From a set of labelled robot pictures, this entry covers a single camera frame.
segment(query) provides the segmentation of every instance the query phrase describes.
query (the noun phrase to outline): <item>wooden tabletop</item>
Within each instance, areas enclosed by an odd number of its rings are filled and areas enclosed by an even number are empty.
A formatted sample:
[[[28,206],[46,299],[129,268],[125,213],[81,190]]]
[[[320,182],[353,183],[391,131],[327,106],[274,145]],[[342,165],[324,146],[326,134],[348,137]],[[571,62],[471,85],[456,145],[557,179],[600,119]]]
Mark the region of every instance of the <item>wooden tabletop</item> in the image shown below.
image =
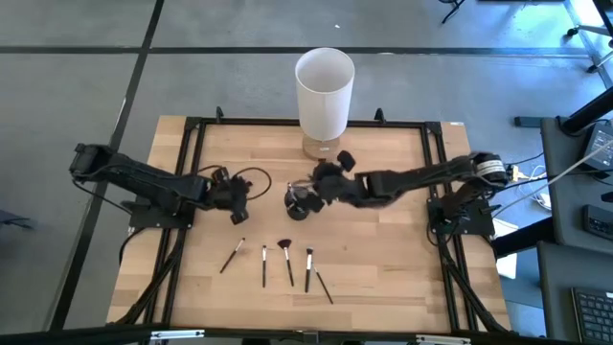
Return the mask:
[[[184,123],[185,117],[160,118],[150,165],[174,172]],[[218,164],[230,173],[260,167],[271,174],[273,185],[266,195],[248,202],[250,218],[240,225],[232,224],[228,212],[196,212],[193,229],[188,232],[171,324],[230,329],[449,332],[439,254],[425,237],[427,189],[409,192],[381,210],[358,210],[337,202],[303,221],[292,220],[284,208],[287,182],[305,178],[315,166],[302,153],[302,138],[298,126],[206,127],[200,167]],[[443,139],[448,159],[470,152],[462,124],[443,123]],[[433,138],[431,143],[432,156],[436,157]],[[420,133],[415,129],[350,127],[341,138],[341,148],[354,156],[354,172],[424,166]],[[253,195],[266,186],[261,172],[246,172],[244,177],[254,183]],[[160,230],[146,230],[125,249],[109,321],[123,316],[147,286],[160,234]],[[219,274],[243,237],[246,241],[237,256]],[[276,244],[281,239],[292,239],[289,256],[295,287],[290,286],[284,253]],[[488,310],[508,328],[490,247],[480,237],[463,236],[463,240],[471,285]],[[263,245],[268,248],[266,288],[261,286]],[[334,305],[314,274],[309,293],[304,292],[307,247],[314,249],[313,261]],[[162,286],[155,320],[161,318],[165,289]],[[461,325],[466,328],[464,303],[457,287],[456,302]]]

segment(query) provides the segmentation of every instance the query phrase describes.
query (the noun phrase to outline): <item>table leg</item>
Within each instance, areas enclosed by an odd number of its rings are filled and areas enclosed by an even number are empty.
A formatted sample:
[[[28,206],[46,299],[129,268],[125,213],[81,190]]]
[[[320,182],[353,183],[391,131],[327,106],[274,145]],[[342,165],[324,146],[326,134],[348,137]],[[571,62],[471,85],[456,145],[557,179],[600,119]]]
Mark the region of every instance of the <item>table leg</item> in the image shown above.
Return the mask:
[[[496,259],[498,259],[535,247],[540,241],[556,242],[554,221],[551,217],[525,226],[512,234],[501,236],[491,242],[491,247],[494,250]]]

